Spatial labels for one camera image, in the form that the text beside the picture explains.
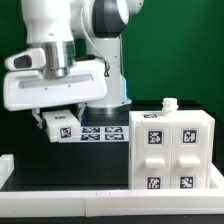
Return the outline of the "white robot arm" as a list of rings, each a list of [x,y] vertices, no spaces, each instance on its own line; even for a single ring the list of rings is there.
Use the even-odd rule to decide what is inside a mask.
[[[121,73],[121,33],[144,0],[21,0],[27,49],[5,60],[4,107],[76,105],[112,110],[128,104]]]

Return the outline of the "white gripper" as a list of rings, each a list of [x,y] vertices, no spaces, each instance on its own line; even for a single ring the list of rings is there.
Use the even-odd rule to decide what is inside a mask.
[[[9,72],[3,83],[4,107],[9,111],[32,109],[37,126],[43,128],[40,108],[79,103],[77,119],[82,121],[85,102],[107,94],[105,66],[99,60],[80,61],[68,76],[45,79],[38,70]]]

